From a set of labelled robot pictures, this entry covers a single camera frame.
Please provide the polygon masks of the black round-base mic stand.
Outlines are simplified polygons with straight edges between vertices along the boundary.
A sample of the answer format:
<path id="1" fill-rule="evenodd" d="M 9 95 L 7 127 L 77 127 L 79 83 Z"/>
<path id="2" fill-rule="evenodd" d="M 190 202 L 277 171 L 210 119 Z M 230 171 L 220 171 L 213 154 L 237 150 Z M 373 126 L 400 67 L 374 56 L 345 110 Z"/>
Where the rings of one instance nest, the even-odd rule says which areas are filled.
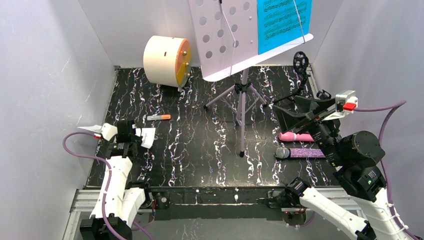
<path id="1" fill-rule="evenodd" d="M 316 97 L 320 100 L 331 99 L 332 95 L 326 90 L 322 89 L 316 93 Z"/>

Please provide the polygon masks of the pink microphone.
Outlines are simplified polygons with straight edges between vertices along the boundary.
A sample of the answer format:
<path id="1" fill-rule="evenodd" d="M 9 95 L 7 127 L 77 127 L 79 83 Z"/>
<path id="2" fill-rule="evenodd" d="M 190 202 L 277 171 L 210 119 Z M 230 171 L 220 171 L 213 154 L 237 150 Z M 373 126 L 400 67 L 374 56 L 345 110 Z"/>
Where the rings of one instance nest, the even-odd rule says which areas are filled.
<path id="1" fill-rule="evenodd" d="M 307 133 L 280 132 L 278 139 L 282 142 L 314 142 L 314 139 Z"/>

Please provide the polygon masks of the white sheet music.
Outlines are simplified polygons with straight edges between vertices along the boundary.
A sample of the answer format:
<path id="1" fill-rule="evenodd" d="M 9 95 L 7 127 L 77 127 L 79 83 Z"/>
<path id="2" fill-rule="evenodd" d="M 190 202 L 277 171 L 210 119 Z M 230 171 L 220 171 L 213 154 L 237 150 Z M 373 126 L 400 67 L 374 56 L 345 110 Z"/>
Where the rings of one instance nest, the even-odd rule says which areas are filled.
<path id="1" fill-rule="evenodd" d="M 79 126 L 79 129 L 83 129 L 89 132 L 92 132 L 94 137 L 95 132 L 93 132 L 94 128 L 93 126 Z M 150 149 L 153 145 L 153 142 L 155 140 L 155 134 L 156 134 L 156 128 L 139 128 L 136 127 L 136 135 L 141 138 L 141 146 L 146 149 Z"/>

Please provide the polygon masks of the blue mesh microphone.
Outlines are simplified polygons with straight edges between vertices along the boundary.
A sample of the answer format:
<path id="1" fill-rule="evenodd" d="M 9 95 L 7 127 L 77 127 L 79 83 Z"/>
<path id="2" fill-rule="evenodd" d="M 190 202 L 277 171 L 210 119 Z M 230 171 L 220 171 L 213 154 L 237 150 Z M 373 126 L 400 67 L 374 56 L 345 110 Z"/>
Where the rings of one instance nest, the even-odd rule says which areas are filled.
<path id="1" fill-rule="evenodd" d="M 315 148 L 286 148 L 278 147 L 274 153 L 277 159 L 288 158 L 320 158 L 324 159 L 325 155 L 320 149 Z"/>

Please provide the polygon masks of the black tripod mic stand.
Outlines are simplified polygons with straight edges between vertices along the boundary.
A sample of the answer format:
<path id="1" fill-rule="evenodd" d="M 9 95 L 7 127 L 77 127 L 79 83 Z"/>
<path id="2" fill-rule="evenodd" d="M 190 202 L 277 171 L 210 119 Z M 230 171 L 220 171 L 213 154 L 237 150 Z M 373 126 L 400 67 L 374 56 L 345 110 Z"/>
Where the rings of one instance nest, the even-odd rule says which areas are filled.
<path id="1" fill-rule="evenodd" d="M 291 102 L 294 102 L 294 97 L 299 96 L 301 92 L 304 90 L 305 85 L 311 76 L 307 73 L 307 69 L 310 65 L 309 58 L 303 51 L 297 51 L 293 56 L 293 69 L 296 72 L 296 74 L 300 77 L 300 84 L 298 85 L 297 91 L 294 93 L 287 95 L 283 98 L 277 99 L 272 102 L 272 104 L 279 103 L 283 100 L 289 99 Z"/>

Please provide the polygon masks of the silver tripod music stand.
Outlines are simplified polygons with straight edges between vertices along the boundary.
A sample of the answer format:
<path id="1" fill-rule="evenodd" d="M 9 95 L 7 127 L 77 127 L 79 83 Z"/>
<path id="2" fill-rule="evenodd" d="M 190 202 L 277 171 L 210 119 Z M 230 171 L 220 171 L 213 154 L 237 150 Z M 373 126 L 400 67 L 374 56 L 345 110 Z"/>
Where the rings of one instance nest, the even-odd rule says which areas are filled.
<path id="1" fill-rule="evenodd" d="M 309 41 L 299 39 L 258 54 L 258 0 L 190 0 L 188 2 L 195 32 L 202 77 L 207 82 L 217 82 L 241 73 L 240 82 L 218 95 L 215 100 L 225 101 L 234 93 L 238 95 L 234 110 L 236 122 L 245 132 L 247 94 L 252 93 L 256 102 L 267 105 L 249 81 L 250 67 L 273 58 Z"/>

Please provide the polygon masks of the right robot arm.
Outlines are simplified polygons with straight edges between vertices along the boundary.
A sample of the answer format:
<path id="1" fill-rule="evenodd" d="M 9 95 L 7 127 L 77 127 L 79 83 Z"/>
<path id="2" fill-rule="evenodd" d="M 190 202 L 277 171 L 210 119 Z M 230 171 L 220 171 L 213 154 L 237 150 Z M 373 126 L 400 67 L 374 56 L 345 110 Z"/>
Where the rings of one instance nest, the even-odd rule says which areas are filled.
<path id="1" fill-rule="evenodd" d="M 398 214 L 391 197 L 389 178 L 380 171 L 385 151 L 381 135 L 362 130 L 340 135 L 340 119 L 358 110 L 355 96 L 314 99 L 295 96 L 299 112 L 274 107 L 283 133 L 308 133 L 329 164 L 334 177 L 363 212 L 345 210 L 297 177 L 282 189 L 267 193 L 271 209 L 307 208 L 328 220 L 352 240 L 415 240 Z"/>

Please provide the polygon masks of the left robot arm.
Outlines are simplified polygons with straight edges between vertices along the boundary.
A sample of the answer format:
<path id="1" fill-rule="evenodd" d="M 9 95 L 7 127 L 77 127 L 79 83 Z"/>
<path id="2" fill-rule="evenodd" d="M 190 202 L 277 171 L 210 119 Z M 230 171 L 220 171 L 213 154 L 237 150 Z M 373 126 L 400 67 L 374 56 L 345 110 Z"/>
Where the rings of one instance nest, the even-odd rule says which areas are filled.
<path id="1" fill-rule="evenodd" d="M 108 145 L 103 183 L 90 217 L 80 223 L 81 236 L 84 240 L 131 240 L 135 216 L 146 201 L 144 184 L 127 186 L 141 130 L 134 120 L 119 120 L 116 125 L 104 123 L 85 129 L 107 141 Z"/>

